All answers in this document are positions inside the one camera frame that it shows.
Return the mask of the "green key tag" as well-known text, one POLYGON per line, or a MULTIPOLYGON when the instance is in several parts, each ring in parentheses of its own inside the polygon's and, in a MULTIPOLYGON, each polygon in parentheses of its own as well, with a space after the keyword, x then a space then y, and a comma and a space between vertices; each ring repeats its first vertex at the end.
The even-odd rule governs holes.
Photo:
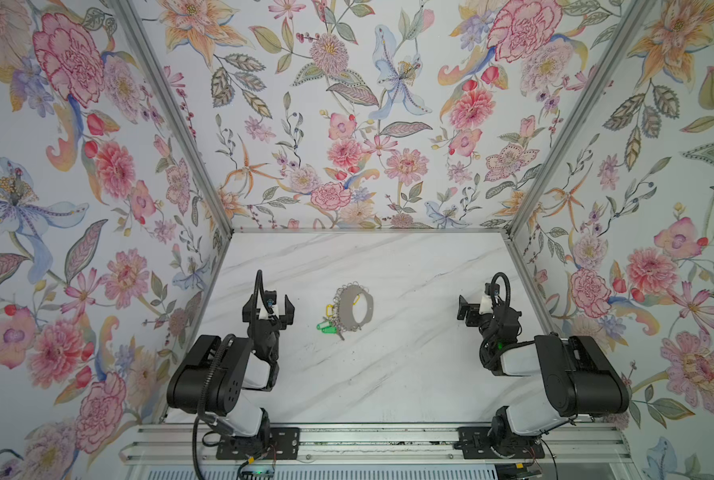
POLYGON ((316 326, 317 330, 323 334, 338 334, 338 327, 330 320, 324 320, 316 326))

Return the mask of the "metal keyring disc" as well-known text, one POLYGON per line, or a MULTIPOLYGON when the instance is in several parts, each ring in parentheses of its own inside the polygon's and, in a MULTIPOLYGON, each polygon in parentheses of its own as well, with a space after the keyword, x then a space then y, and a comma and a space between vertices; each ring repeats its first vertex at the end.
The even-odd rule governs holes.
POLYGON ((359 283, 342 286, 334 297, 332 321, 339 333, 357 332, 372 322, 375 299, 359 283))

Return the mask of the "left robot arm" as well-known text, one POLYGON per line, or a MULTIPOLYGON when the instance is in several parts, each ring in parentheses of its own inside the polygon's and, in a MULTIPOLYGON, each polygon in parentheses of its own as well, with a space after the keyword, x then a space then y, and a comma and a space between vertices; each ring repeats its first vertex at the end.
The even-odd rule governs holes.
POLYGON ((169 382, 168 406, 193 414, 222 436, 263 437, 268 414, 243 392, 274 388, 281 332, 294 318, 288 297, 279 304, 275 291, 251 295, 242 309, 247 335, 199 336, 169 382))

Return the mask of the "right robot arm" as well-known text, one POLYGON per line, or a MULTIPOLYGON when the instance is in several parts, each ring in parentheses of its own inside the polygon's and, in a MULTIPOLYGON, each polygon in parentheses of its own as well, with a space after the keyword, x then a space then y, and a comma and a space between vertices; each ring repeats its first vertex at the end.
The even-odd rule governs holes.
POLYGON ((540 450, 542 437, 580 415, 622 414, 629 388, 590 336, 537 335, 521 341, 521 313, 492 297, 479 304, 458 299, 457 319, 482 336, 479 358, 496 376, 525 378, 537 391, 500 407, 483 431, 461 428, 460 448, 487 458, 540 450))

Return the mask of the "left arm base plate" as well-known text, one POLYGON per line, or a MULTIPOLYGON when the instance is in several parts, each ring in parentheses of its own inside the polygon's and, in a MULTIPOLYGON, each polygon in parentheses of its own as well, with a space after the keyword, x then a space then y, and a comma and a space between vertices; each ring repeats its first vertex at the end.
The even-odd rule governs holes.
POLYGON ((245 461, 251 457, 271 460, 296 460, 301 445, 301 429, 271 427, 253 437, 223 437, 217 447, 218 460, 245 461))

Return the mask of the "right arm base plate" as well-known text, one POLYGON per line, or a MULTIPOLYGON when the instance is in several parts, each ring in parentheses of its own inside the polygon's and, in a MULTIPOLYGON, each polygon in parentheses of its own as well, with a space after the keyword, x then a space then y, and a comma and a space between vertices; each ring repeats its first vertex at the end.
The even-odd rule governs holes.
POLYGON ((453 448, 463 452, 467 460, 532 460, 544 459, 546 454, 539 437, 525 437, 496 432, 489 426, 460 427, 453 448))

